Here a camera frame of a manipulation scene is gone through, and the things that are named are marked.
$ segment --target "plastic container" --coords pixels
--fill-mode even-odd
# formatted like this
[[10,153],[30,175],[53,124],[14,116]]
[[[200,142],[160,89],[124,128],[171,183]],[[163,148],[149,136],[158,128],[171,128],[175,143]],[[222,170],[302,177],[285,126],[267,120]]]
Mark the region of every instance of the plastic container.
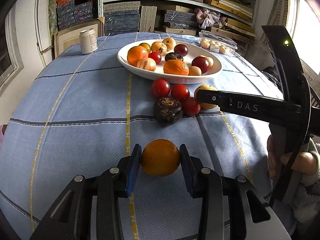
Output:
[[200,47],[211,52],[233,56],[237,44],[230,38],[202,30],[199,32]]

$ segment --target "red tomato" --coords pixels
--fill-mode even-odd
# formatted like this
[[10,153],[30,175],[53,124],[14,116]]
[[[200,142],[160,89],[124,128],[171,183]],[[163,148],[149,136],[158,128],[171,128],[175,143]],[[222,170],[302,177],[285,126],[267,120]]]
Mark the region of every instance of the red tomato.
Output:
[[159,78],[152,83],[151,93],[155,98],[164,98],[170,93],[170,84]]
[[157,52],[151,52],[149,54],[149,58],[153,59],[157,64],[161,61],[161,55]]
[[186,98],[182,103],[183,112],[189,116],[195,116],[200,112],[200,103],[195,98]]
[[175,85],[171,90],[171,97],[183,102],[190,97],[190,91],[185,85]]

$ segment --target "white can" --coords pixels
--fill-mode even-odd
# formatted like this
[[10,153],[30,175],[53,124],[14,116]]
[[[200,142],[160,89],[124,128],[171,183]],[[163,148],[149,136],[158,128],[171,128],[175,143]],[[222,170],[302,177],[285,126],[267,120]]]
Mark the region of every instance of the white can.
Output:
[[80,32],[79,40],[82,54],[89,54],[98,49],[97,35],[94,29]]

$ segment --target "fruit bowl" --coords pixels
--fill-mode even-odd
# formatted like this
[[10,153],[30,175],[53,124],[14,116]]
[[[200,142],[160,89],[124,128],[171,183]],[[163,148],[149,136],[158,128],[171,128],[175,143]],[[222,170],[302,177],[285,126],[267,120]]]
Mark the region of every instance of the fruit bowl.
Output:
[[192,44],[189,44],[186,42],[182,42],[182,41],[176,41],[176,43],[177,43],[177,45],[184,44],[188,47],[188,54],[183,57],[183,61],[185,63],[187,63],[189,67],[191,67],[192,60],[199,55],[213,58],[213,60],[214,60],[213,67],[210,68],[210,70],[208,72],[206,72],[205,74],[203,74],[201,76],[183,76],[183,75],[174,75],[174,74],[163,73],[163,66],[165,63],[165,60],[164,60],[165,55],[162,56],[162,60],[159,64],[157,64],[155,71],[149,71],[149,70],[141,69],[138,67],[134,67],[128,63],[127,54],[128,54],[129,49],[131,49],[134,46],[138,46],[139,44],[141,44],[143,42],[146,42],[151,45],[155,41],[162,41],[162,40],[136,41],[136,42],[133,42],[133,43],[130,43],[130,44],[124,46],[118,52],[118,61],[121,63],[121,65],[123,65],[130,72],[132,72],[140,77],[151,79],[151,80],[163,78],[163,79],[167,80],[169,83],[174,83],[174,84],[195,84],[195,83],[206,82],[207,80],[216,77],[222,71],[221,62],[213,54],[211,54],[207,50],[202,49],[198,46],[195,46],[195,45],[192,45]]

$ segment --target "striped tablecloth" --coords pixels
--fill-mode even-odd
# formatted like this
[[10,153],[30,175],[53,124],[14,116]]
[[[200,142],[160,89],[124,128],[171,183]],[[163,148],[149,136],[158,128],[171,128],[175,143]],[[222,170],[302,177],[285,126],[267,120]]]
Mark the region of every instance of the striped tablecloth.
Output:
[[[0,208],[21,239],[29,239],[55,198],[77,174],[100,175],[134,145],[158,138],[179,147],[220,175],[248,177],[268,198],[262,121],[217,108],[161,128],[153,117],[152,81],[131,74],[117,60],[123,46],[169,34],[128,33],[98,38],[98,50],[82,55],[74,45],[36,78],[14,112],[0,148]],[[197,38],[170,34],[198,45]],[[242,57],[215,56],[223,71],[208,84],[218,90],[281,98],[280,91]],[[199,84],[188,85],[191,94]],[[182,170],[163,178],[141,169],[134,197],[120,199],[124,239],[195,239],[201,199],[186,191]],[[96,239],[93,209],[91,239]],[[229,234],[229,215],[225,228]]]

